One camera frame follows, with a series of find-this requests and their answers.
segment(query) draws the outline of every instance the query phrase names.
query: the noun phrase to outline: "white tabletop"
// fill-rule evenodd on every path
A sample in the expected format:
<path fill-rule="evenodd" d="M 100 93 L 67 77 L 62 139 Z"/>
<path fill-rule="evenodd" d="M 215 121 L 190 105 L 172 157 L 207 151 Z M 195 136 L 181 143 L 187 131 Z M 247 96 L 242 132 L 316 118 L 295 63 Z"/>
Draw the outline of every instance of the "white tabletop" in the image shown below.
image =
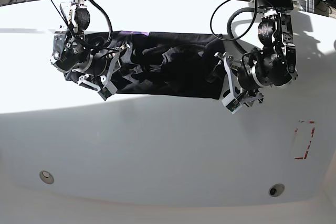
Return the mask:
<path fill-rule="evenodd" d="M 211 14 L 223 0 L 96 2 L 114 30 L 210 33 Z M 226 34 L 230 15 L 248 5 L 232 1 L 220 9 L 215 31 Z M 88 32 L 107 31 L 104 17 L 88 8 Z M 336 148 L 336 20 L 291 14 L 299 79 L 285 89 L 264 89 L 264 104 L 232 116 L 211 99 L 118 94 L 103 102 L 64 81 L 49 63 L 61 19 L 48 1 L 1 7 L 0 150 L 8 170 L 28 187 L 135 204 L 241 206 L 310 198 Z M 237 17 L 237 34 L 250 19 Z M 242 39 L 247 50 L 262 47 L 257 20 Z M 240 57 L 231 43 L 225 46 Z M 305 160 L 291 154 L 300 120 L 317 125 Z M 57 182 L 42 184 L 41 170 Z M 277 183 L 286 190 L 272 198 L 268 189 Z"/>

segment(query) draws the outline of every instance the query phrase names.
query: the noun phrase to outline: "black cloth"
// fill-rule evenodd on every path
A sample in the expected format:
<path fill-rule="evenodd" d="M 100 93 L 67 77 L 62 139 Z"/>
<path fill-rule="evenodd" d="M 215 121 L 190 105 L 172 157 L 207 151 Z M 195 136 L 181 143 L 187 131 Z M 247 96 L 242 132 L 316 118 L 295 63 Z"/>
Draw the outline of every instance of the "black cloth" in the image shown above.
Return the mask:
<path fill-rule="evenodd" d="M 86 40 L 103 41 L 107 36 L 88 34 Z M 219 61 L 214 55 L 225 52 L 223 42 L 213 35 L 115 31 L 109 48 L 124 44 L 130 48 L 111 79 L 117 93 L 219 99 L 223 80 L 206 81 Z M 81 75 L 70 71 L 65 78 L 77 83 Z"/>

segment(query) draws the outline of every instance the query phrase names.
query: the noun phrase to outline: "black garment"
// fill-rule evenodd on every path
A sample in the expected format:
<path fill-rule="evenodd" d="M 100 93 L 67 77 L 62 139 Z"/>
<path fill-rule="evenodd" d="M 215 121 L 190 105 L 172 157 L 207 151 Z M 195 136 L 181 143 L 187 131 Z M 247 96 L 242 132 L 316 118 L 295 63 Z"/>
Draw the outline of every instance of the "black garment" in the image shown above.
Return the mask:
<path fill-rule="evenodd" d="M 89 43 L 103 41 L 108 33 L 86 36 Z M 122 68 L 112 82 L 123 94 L 160 94 L 219 99 L 223 78 L 206 81 L 224 53 L 222 41 L 207 34 L 136 33 L 116 31 L 110 48 L 129 44 L 121 57 Z M 82 73 L 68 72 L 66 80 L 77 83 Z"/>

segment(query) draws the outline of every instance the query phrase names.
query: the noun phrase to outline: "white table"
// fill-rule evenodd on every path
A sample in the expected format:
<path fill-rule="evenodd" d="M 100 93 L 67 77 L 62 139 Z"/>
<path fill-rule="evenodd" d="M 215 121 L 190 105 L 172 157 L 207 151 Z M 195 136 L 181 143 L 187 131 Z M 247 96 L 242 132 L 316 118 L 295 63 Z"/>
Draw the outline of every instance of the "white table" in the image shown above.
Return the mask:
<path fill-rule="evenodd" d="M 96 1 L 114 30 L 210 33 L 210 16 L 223 0 Z M 215 31 L 226 33 L 229 16 L 248 5 L 223 7 Z M 99 11 L 91 5 L 89 11 L 88 31 L 107 31 Z M 0 8 L 0 151 L 15 183 L 114 202 L 192 207 L 306 200 L 320 189 L 336 148 L 336 20 L 292 12 L 299 79 L 285 89 L 263 89 L 264 104 L 231 115 L 211 99 L 118 94 L 103 102 L 64 81 L 49 63 L 57 15 L 48 1 Z M 236 33 L 250 18 L 237 17 Z M 248 50 L 261 48 L 258 23 L 243 38 Z M 292 155 L 299 120 L 316 122 L 304 160 Z M 40 180 L 41 170 L 53 174 L 53 185 Z M 285 192 L 270 197 L 277 183 Z"/>

